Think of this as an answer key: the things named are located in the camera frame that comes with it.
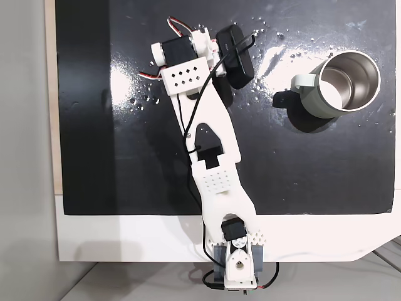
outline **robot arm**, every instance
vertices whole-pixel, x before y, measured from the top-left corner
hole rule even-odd
[[[236,27],[230,28],[231,34],[237,32],[239,28]],[[217,76],[226,75],[226,68],[219,62],[223,51],[219,51],[218,41],[210,39],[205,28],[205,33],[193,31],[191,36],[153,44],[152,53],[158,66],[166,66],[160,74],[182,134],[187,133],[187,150],[195,149],[199,124],[207,124],[221,140],[223,154],[217,156],[218,166],[207,168],[205,160],[199,161],[197,151],[189,153],[192,176],[202,198],[202,218],[211,240],[227,242],[224,287],[255,289],[257,281],[249,234],[259,229],[256,211],[237,173],[236,163],[241,160],[241,154],[230,116],[213,84],[207,82],[212,69]],[[201,99],[195,107],[196,100],[187,96],[202,89]],[[227,220],[232,215],[237,218]]]

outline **white table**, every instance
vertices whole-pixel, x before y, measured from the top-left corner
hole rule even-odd
[[[399,81],[396,91],[399,103]],[[55,91],[50,92],[54,98]],[[259,216],[261,232],[255,242],[264,243],[264,261],[352,261],[401,235],[400,123],[397,118],[392,212]],[[207,261],[200,216],[66,216],[63,197],[55,199],[61,261]]]

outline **cable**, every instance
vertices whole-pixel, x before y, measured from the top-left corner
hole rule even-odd
[[[397,265],[395,265],[394,263],[392,263],[390,260],[388,260],[387,258],[385,258],[382,254],[380,254],[378,251],[373,250],[372,251],[373,254],[375,254],[377,257],[379,257],[381,260],[383,260],[385,263],[387,263],[388,265],[390,265],[392,268],[396,269],[398,272],[401,273],[401,268],[399,268]]]
[[[162,70],[165,69],[165,68],[166,68],[166,66],[160,67],[159,71],[157,72],[157,75],[152,75],[152,74],[145,73],[145,72],[139,72],[138,75],[140,77],[147,78],[148,80],[161,80],[162,77],[160,75],[162,73]]]
[[[223,265],[222,263],[219,263],[217,260],[215,260],[213,257],[206,252],[206,225],[205,222],[203,222],[203,252],[205,252],[206,256],[209,257],[210,260],[212,260],[216,265],[222,268],[226,268],[226,265]]]
[[[273,282],[276,281],[279,271],[280,271],[280,264],[278,262],[276,262],[276,272],[274,273],[272,279],[270,279],[270,281],[268,283],[266,283],[265,285],[258,286],[258,288],[265,289],[265,288],[268,288],[270,285],[272,285]]]
[[[178,36],[183,36],[183,34],[181,33],[181,31],[180,31],[177,27],[174,26],[174,24],[173,24],[172,22],[177,23],[177,24],[180,24],[182,27],[184,27],[185,29],[187,29],[190,33],[193,32],[193,30],[192,30],[192,28],[191,28],[190,26],[186,25],[184,22],[178,20],[178,19],[175,18],[175,17],[169,16],[169,17],[167,18],[167,24],[170,26],[170,28],[171,28]]]
[[[210,287],[213,290],[224,290],[224,284],[223,283],[211,283],[207,282],[206,278],[213,273],[213,270],[208,271],[205,275],[202,277],[202,282],[204,285],[207,287]]]
[[[250,37],[252,37],[251,46],[252,46],[253,44],[255,44],[255,37],[254,37],[254,35],[253,35],[253,34],[249,34],[248,36],[246,36],[245,38],[243,38],[240,42],[238,42],[237,44],[235,44],[231,49],[229,49],[229,51],[220,59],[220,61],[215,65],[215,67],[213,68],[213,70],[210,72],[209,76],[206,78],[206,81],[205,81],[205,83],[203,84],[203,86],[202,86],[202,88],[201,88],[201,90],[200,90],[199,96],[198,96],[198,98],[197,98],[197,100],[196,100],[196,103],[195,103],[195,107],[194,107],[194,109],[193,109],[193,111],[192,111],[192,113],[191,113],[191,116],[190,116],[190,119],[189,119],[189,122],[188,122],[188,126],[187,126],[186,128],[184,127],[184,121],[183,121],[183,119],[182,119],[182,108],[181,108],[181,103],[180,103],[179,97],[177,96],[177,99],[178,99],[178,102],[179,102],[180,121],[181,121],[182,127],[183,127],[183,129],[184,129],[184,136],[183,136],[183,139],[182,139],[182,143],[183,143],[185,152],[186,152],[186,154],[187,154],[187,163],[188,163],[188,166],[187,166],[187,167],[188,167],[188,172],[187,172],[187,187],[188,187],[188,190],[189,190],[190,193],[191,193],[191,196],[194,198],[195,202],[197,203],[198,207],[200,207],[201,210],[202,210],[201,203],[200,203],[200,202],[198,201],[198,199],[195,197],[195,194],[192,192],[192,190],[191,190],[191,188],[190,188],[190,185],[189,185],[189,184],[190,184],[190,175],[191,175],[191,161],[190,161],[190,157],[189,157],[190,152],[188,151],[187,144],[186,144],[186,139],[187,139],[187,136],[188,136],[188,131],[189,131],[190,126],[192,125],[192,123],[193,123],[193,121],[194,121],[195,113],[196,113],[196,110],[197,110],[197,108],[198,108],[198,106],[199,106],[199,102],[200,102],[200,100],[201,100],[201,98],[202,98],[202,95],[203,95],[203,93],[204,93],[204,91],[205,91],[205,89],[206,89],[207,84],[210,82],[210,80],[211,80],[213,74],[216,73],[217,68],[222,64],[222,62],[223,62],[234,50],[237,50],[238,47],[239,47],[240,45],[242,45],[245,41],[247,41]],[[219,263],[218,261],[216,261],[216,260],[215,260],[213,257],[211,257],[210,254],[208,254],[208,252],[206,251],[206,226],[205,226],[205,223],[203,223],[203,250],[204,250],[204,253],[206,254],[206,256],[207,256],[211,261],[213,261],[216,265],[219,265],[219,266],[222,267],[222,268],[225,268],[225,267],[226,267],[225,265],[222,265],[221,263]]]
[[[238,42],[237,44],[235,44],[232,48],[230,48],[230,49],[227,51],[227,53],[219,60],[219,62],[215,65],[215,67],[213,68],[213,70],[210,72],[209,76],[206,78],[206,81],[205,81],[205,83],[203,84],[202,89],[201,89],[200,92],[199,92],[199,96],[198,96],[198,98],[197,98],[197,100],[196,100],[195,107],[194,107],[194,109],[193,109],[193,111],[192,111],[192,114],[191,114],[191,116],[190,116],[190,119],[189,119],[189,122],[188,122],[188,126],[187,126],[187,128],[185,129],[184,136],[183,136],[183,138],[182,138],[183,145],[184,145],[184,149],[187,150],[187,145],[186,145],[186,143],[185,143],[186,138],[187,138],[187,134],[188,134],[188,132],[189,132],[190,126],[192,125],[192,123],[193,123],[193,121],[194,121],[194,117],[195,117],[196,110],[198,109],[199,102],[200,102],[200,100],[201,100],[201,98],[202,98],[203,93],[205,92],[205,89],[206,89],[207,84],[210,82],[210,80],[211,80],[213,74],[216,73],[217,68],[222,64],[222,62],[223,62],[234,50],[237,50],[238,47],[239,47],[240,45],[242,45],[243,43],[245,43],[245,41],[247,41],[250,37],[252,37],[252,45],[255,44],[255,37],[254,37],[254,35],[253,35],[252,33],[249,34],[249,35],[247,35],[245,38],[243,38],[240,42]]]

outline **gray mug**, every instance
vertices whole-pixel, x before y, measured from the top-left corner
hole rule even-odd
[[[293,77],[291,90],[298,92],[304,108],[319,118],[333,118],[370,105],[380,90],[376,63],[359,51],[332,56],[309,74]]]

